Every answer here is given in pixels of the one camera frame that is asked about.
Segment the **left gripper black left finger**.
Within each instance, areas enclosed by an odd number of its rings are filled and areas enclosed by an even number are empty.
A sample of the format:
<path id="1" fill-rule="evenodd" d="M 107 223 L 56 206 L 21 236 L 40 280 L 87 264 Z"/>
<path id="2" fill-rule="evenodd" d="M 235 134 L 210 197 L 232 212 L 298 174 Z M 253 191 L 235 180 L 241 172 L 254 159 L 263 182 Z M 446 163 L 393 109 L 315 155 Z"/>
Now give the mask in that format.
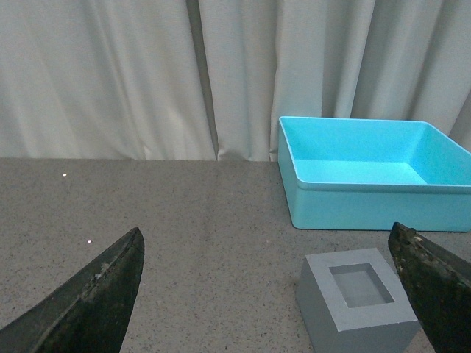
<path id="1" fill-rule="evenodd" d="M 2 352 L 120 352 L 141 282 L 144 237 L 131 229 L 1 329 Z"/>

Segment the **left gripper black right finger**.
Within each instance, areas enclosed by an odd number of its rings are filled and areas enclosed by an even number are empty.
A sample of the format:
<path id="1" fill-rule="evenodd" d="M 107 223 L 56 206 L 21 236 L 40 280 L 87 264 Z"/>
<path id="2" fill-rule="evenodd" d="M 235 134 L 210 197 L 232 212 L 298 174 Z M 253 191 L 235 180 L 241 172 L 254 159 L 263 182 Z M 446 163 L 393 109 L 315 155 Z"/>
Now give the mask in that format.
<path id="1" fill-rule="evenodd" d="M 399 222 L 388 247 L 435 352 L 469 352 L 470 263 Z"/>

